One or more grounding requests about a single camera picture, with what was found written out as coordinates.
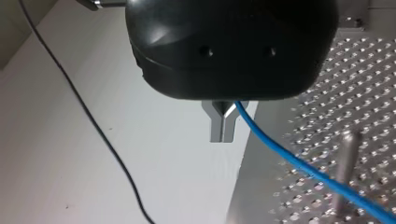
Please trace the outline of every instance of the blue cable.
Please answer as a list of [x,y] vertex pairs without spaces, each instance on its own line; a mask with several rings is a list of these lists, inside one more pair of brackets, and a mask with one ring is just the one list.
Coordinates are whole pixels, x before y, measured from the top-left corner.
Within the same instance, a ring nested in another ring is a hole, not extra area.
[[345,198],[356,204],[358,207],[366,210],[367,213],[371,214],[382,223],[396,223],[396,217],[393,214],[385,211],[378,204],[361,197],[356,191],[350,189],[348,186],[340,184],[333,179],[330,179],[327,175],[323,174],[315,167],[297,158],[296,156],[294,156],[294,154],[283,148],[279,143],[277,143],[271,137],[265,134],[259,128],[259,126],[257,126],[256,122],[254,122],[254,120],[250,117],[245,108],[242,106],[241,102],[235,101],[235,105],[242,118],[250,127],[251,131],[255,133],[259,137],[259,139],[264,142],[265,145],[267,145],[273,151],[277,152],[283,159],[294,165],[296,168],[306,172],[309,175],[312,175],[315,179],[323,182],[331,190],[343,195]]

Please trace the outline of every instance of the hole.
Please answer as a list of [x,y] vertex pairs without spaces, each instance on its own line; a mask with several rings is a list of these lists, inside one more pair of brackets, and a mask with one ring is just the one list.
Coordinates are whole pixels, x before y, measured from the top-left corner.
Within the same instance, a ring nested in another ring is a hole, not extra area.
[[298,220],[299,218],[300,218],[300,215],[299,215],[298,213],[290,214],[290,220],[291,220],[291,221],[296,221],[296,220]]
[[275,55],[276,55],[276,49],[274,48],[267,47],[262,50],[262,56],[264,56],[265,58],[271,58],[274,57]]
[[317,217],[312,217],[309,219],[308,224],[319,224],[319,219]]
[[213,56],[213,50],[209,46],[202,46],[199,48],[199,53],[202,57],[210,58]]

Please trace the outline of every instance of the black plastic housing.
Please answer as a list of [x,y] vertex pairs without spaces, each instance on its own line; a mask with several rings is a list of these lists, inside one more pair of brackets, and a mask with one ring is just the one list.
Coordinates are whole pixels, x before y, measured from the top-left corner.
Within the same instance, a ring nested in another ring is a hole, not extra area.
[[275,100],[318,76],[338,22],[333,0],[128,0],[144,79],[178,99]]

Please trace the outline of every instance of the metal rod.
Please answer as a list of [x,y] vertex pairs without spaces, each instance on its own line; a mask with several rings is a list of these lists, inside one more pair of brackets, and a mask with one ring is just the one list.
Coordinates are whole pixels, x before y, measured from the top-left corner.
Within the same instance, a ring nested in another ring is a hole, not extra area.
[[[361,144],[361,133],[347,130],[342,133],[341,148],[338,155],[338,168],[335,179],[343,184],[349,184],[353,175],[356,160],[359,156],[359,146]],[[344,197],[335,194],[332,198],[332,210],[339,215],[345,204]]]

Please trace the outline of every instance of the screw hole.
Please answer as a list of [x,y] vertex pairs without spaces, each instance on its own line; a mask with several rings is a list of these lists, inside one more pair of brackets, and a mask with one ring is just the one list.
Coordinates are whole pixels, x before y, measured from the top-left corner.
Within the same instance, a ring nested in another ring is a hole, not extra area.
[[262,56],[265,58],[271,58],[276,55],[276,49],[274,48],[264,48],[262,51]]
[[202,46],[199,48],[199,53],[202,57],[210,58],[213,56],[213,50],[209,46]]

